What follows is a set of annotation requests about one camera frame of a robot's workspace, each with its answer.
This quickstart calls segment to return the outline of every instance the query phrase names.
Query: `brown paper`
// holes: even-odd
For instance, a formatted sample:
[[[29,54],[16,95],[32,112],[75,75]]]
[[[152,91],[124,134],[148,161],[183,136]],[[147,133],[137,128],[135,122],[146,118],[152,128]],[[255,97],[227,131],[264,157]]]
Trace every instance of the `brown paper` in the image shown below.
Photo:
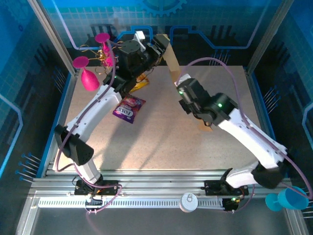
[[[170,75],[171,75],[171,78],[172,78],[172,82],[175,83],[181,73],[181,70],[180,70],[180,66],[179,66],[179,63],[177,61],[177,58],[175,56],[175,53],[173,51],[173,48],[171,46],[171,44],[169,43],[168,46],[167,46],[167,49],[163,55],[163,59],[165,60],[169,70],[170,70]],[[213,131],[211,127],[209,126],[205,126],[205,124],[203,123],[202,120],[199,120],[199,125],[198,125],[198,128],[202,131]]]

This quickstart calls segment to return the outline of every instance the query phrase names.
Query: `candy wrapper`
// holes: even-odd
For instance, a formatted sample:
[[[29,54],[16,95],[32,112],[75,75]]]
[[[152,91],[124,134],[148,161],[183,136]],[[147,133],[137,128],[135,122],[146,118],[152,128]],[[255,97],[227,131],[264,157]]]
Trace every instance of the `candy wrapper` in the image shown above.
[[[146,101],[135,96],[128,95],[119,103],[113,111],[113,115],[129,123],[133,123],[136,114]]]
[[[149,80],[147,76],[145,74],[142,74],[137,78],[137,84],[134,88],[131,89],[130,93],[135,92],[148,84],[149,84]]]

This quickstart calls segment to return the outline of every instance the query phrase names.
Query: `metal can lid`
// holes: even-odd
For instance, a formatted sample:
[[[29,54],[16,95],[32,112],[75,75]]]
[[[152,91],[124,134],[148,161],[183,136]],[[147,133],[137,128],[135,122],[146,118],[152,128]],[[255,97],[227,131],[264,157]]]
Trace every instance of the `metal can lid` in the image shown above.
[[[180,198],[180,208],[183,212],[192,212],[198,206],[198,199],[192,193],[185,193]]]

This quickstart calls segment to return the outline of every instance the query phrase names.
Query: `blue cup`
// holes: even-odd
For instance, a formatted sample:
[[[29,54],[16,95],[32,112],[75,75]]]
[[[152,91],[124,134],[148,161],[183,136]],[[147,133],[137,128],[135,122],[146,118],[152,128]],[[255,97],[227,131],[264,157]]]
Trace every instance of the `blue cup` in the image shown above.
[[[305,194],[302,189],[296,186],[293,188]],[[265,203],[270,210],[278,212],[283,207],[291,210],[303,210],[309,205],[309,200],[290,188],[286,188],[278,195],[274,193],[267,195]]]

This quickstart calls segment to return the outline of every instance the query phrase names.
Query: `purple snack bag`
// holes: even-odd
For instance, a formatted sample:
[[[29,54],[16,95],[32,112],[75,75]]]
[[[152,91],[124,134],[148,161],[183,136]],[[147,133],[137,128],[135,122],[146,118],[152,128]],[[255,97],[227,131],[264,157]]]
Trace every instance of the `purple snack bag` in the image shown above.
[[[118,104],[113,111],[113,115],[129,123],[133,123],[136,114],[145,102],[145,100],[129,94]]]

